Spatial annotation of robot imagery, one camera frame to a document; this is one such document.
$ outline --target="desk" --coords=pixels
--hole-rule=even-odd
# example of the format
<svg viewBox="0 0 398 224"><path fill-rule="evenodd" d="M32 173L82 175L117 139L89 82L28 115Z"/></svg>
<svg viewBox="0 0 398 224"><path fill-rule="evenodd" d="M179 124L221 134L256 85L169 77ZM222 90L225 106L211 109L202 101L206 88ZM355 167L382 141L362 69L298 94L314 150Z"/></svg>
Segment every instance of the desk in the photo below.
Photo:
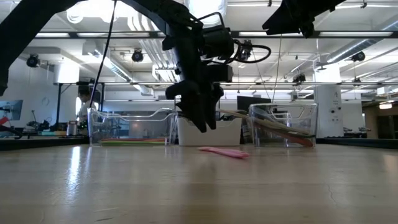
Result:
<svg viewBox="0 0 398 224"><path fill-rule="evenodd" d="M62 146L0 152L0 223L397 223L398 151Z"/></svg>

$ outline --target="person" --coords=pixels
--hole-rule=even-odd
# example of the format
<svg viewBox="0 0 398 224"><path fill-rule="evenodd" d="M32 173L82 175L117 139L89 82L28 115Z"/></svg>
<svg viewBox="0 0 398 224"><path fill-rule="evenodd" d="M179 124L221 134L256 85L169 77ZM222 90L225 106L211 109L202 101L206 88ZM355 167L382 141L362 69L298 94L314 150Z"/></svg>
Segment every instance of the person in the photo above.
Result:
<svg viewBox="0 0 398 224"><path fill-rule="evenodd" d="M87 89L79 90L78 97L81 100L81 102L83 103L83 105L81 106L80 111L78 113L79 123L82 123L84 121L87 121L87 119L88 119L87 109L90 107L90 99L91 99L90 91L88 91Z"/></svg>

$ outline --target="column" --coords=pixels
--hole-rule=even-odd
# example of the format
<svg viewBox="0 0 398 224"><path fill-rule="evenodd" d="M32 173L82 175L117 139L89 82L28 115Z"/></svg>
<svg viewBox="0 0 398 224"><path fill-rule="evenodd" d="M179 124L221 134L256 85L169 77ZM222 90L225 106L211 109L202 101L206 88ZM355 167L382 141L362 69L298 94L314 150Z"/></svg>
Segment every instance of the column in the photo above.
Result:
<svg viewBox="0 0 398 224"><path fill-rule="evenodd" d="M315 82L341 82L340 67L337 63L323 68L325 69L315 69ZM340 86L316 86L314 94L315 102L318 103L317 138L344 136Z"/></svg>

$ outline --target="red object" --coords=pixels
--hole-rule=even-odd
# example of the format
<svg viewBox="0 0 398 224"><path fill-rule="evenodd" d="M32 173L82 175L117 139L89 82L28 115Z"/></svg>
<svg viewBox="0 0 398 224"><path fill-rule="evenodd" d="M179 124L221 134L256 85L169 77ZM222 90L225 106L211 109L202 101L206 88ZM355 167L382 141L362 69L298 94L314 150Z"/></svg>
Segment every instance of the red object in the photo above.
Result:
<svg viewBox="0 0 398 224"><path fill-rule="evenodd" d="M3 117L0 119L0 125L4 125L8 121L7 117Z"/></svg>
<svg viewBox="0 0 398 224"><path fill-rule="evenodd" d="M300 144L300 145L305 146L305 147L313 147L313 143L309 139L299 138L299 137L295 137L295 136L290 136L288 134L285 134L285 133L279 132L279 131L277 131L275 129L267 128L267 127L264 127L264 126L261 126L261 128L263 128L263 129L265 129L267 131L270 131L270 132L272 132L274 134L277 134L277 135L279 135L282 138L288 139L291 142Z"/></svg>
<svg viewBox="0 0 398 224"><path fill-rule="evenodd" d="M237 159L244 159L250 156L246 152L235 149L219 149L216 147L199 147L198 149L201 150L202 152L214 152L219 155L229 156Z"/></svg>

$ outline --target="white box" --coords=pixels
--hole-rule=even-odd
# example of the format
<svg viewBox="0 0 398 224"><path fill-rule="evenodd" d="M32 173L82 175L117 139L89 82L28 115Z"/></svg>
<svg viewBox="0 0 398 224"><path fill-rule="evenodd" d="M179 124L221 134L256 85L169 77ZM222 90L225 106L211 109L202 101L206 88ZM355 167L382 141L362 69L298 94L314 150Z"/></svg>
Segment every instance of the white box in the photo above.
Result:
<svg viewBox="0 0 398 224"><path fill-rule="evenodd" d="M242 118L233 121L217 121L217 129L201 133L185 118L177 120L180 146L239 146L241 140Z"/></svg>

